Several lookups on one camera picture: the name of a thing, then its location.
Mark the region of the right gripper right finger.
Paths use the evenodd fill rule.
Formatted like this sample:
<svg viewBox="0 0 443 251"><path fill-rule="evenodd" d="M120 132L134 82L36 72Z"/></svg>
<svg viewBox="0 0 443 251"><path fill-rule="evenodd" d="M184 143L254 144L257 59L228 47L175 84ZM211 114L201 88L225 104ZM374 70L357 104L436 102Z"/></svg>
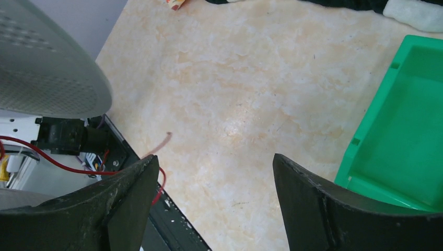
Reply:
<svg viewBox="0 0 443 251"><path fill-rule="evenodd" d="M290 250L442 250L442 214L377 201L273 158Z"/></svg>

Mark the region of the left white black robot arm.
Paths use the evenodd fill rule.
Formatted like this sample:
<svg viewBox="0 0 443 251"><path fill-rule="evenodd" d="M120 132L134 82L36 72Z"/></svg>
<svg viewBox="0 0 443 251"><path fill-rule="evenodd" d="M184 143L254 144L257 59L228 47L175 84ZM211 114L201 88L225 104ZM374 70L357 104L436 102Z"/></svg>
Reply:
<svg viewBox="0 0 443 251"><path fill-rule="evenodd" d="M6 170L8 181L1 184L3 187L57 197L100 181L106 173L115 171L109 159L112 135L105 115L88 119L37 117L31 125L38 129L36 137L30 140L32 145L80 172L63 170L33 149L6 141L11 160Z"/></svg>

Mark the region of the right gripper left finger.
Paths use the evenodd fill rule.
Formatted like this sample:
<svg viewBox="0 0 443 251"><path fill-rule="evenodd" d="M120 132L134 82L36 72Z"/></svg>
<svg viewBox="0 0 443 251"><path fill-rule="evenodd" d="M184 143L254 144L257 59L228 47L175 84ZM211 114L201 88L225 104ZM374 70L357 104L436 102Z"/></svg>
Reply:
<svg viewBox="0 0 443 251"><path fill-rule="evenodd" d="M159 175L154 155L38 206L1 211L1 250L139 250Z"/></svg>

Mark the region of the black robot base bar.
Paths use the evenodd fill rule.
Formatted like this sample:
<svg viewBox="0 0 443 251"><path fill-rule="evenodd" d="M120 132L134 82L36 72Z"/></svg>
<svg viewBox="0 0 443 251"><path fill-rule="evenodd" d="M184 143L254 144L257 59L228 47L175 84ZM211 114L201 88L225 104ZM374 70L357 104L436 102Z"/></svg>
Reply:
<svg viewBox="0 0 443 251"><path fill-rule="evenodd" d="M102 128L110 131L115 141L110 145L111 152L106 162L106 170L122 170L139 160L137 154L106 115ZM150 209L142 248L143 250L211 250L165 190Z"/></svg>

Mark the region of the grey perforated cable spool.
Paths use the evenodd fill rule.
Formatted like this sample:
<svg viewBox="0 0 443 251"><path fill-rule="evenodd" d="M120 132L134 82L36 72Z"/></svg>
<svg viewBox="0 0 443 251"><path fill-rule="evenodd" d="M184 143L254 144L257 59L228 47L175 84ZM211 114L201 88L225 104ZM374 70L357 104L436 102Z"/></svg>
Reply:
<svg viewBox="0 0 443 251"><path fill-rule="evenodd" d="M112 88L100 67L30 1L1 1L1 109L65 119L100 116Z"/></svg>

